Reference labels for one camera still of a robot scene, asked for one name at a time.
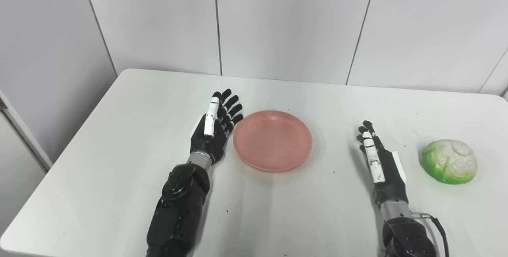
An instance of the green cabbage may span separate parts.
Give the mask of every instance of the green cabbage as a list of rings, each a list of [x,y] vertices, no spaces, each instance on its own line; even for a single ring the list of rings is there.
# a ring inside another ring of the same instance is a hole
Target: green cabbage
[[[421,166],[430,176],[442,183],[467,183],[475,177],[478,170],[475,154],[461,141],[434,141],[421,155]]]

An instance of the white tabletop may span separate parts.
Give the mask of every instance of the white tabletop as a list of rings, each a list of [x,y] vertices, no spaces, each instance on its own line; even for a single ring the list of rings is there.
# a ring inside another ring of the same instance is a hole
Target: white tabletop
[[[398,151],[410,208],[439,217],[454,257],[504,257],[508,237],[508,103],[498,96],[126,70],[30,197],[0,245],[54,257],[141,257],[160,191],[186,161],[189,137],[216,90],[244,114],[276,109],[310,128],[314,148],[281,174],[243,163],[233,143],[210,170],[194,257],[376,257],[382,220],[357,127],[374,123]],[[446,185],[418,163],[431,141],[459,139],[479,161],[468,184]],[[442,242],[437,230],[431,238]]]

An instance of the robotic arm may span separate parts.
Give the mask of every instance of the robotic arm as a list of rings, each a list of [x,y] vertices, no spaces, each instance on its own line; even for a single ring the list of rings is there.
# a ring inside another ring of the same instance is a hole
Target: robotic arm
[[[415,220],[420,218],[429,218],[437,226],[448,257],[446,234],[437,218],[409,209],[397,153],[385,149],[370,121],[364,121],[358,130],[361,133],[357,137],[362,143],[360,149],[365,154],[374,181],[374,202],[385,220],[383,244],[386,257],[436,257],[436,249],[427,238],[425,227]]]
[[[186,257],[194,248],[210,190],[208,169],[222,159],[227,138],[243,119],[242,105],[233,107],[239,98],[231,94],[230,89],[214,93],[190,139],[187,163],[170,172],[146,237],[147,257]]]

